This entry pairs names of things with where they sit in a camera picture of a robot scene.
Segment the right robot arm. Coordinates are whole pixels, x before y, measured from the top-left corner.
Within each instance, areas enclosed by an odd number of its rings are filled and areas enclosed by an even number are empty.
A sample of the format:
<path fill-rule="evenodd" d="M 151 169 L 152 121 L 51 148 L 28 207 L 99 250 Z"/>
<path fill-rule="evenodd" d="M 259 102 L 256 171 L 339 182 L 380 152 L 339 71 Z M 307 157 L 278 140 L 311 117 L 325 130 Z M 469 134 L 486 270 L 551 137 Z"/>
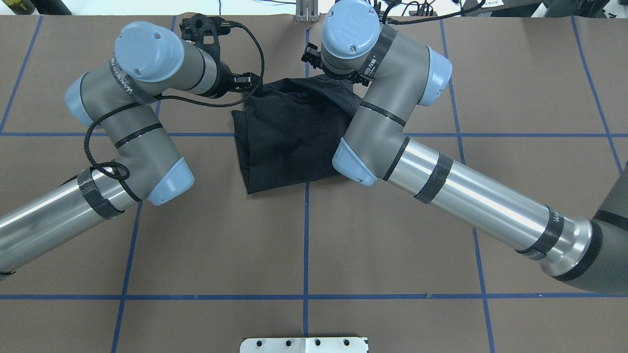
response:
<path fill-rule="evenodd" d="M 340 0 L 321 26 L 316 57 L 327 72 L 367 78 L 368 89 L 333 165 L 362 185 L 386 182 L 534 262 L 579 290 L 627 294 L 627 174 L 614 143 L 591 119 L 536 119 L 531 136 L 500 136 L 488 123 L 547 107 L 540 83 L 458 73 L 461 47 L 440 25 L 444 54 L 379 22 L 367 0 Z"/>

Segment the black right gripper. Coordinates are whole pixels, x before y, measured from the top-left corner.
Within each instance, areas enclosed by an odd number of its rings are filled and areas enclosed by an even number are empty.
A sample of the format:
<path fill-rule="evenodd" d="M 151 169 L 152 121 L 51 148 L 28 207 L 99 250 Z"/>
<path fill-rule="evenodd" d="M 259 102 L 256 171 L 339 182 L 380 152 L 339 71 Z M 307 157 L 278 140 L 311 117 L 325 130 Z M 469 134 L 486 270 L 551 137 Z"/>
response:
<path fill-rule="evenodd" d="M 322 61 L 322 54 L 318 50 L 318 47 L 313 43 L 307 43 L 301 56 L 301 61 L 304 63 L 309 63 L 312 67 L 314 67 L 314 69 L 323 70 L 324 74 L 332 79 L 339 78 L 334 72 L 325 67 Z"/>

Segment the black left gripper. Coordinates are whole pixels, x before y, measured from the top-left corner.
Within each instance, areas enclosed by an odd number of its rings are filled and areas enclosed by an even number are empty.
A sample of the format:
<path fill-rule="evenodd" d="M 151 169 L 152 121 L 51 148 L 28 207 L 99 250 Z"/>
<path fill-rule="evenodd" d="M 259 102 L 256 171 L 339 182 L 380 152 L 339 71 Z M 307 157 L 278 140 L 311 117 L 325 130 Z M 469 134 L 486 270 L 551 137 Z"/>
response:
<path fill-rule="evenodd" d="M 247 72 L 233 74 L 224 62 L 217 64 L 217 76 L 213 84 L 213 98 L 218 99 L 233 89 L 235 93 L 252 93 L 263 85 L 263 75 Z"/>

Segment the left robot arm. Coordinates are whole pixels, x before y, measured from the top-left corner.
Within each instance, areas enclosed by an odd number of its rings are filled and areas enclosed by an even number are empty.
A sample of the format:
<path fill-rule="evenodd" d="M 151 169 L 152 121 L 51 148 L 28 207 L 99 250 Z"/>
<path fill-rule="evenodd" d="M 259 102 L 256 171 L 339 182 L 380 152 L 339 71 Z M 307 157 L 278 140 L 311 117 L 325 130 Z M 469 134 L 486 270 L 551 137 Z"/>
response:
<path fill-rule="evenodd" d="M 87 130 L 88 167 L 53 191 L 1 218 L 1 279 L 20 267 L 141 201 L 162 205 L 189 190 L 194 176 L 153 105 L 172 99 L 210 107 L 210 102 L 167 95 L 174 89 L 217 99 L 242 93 L 243 103 L 262 75 L 234 74 L 221 60 L 219 38 L 244 24 L 195 14 L 180 34 L 151 22 L 121 29 L 107 62 L 76 79 L 65 94 L 67 109 Z"/>

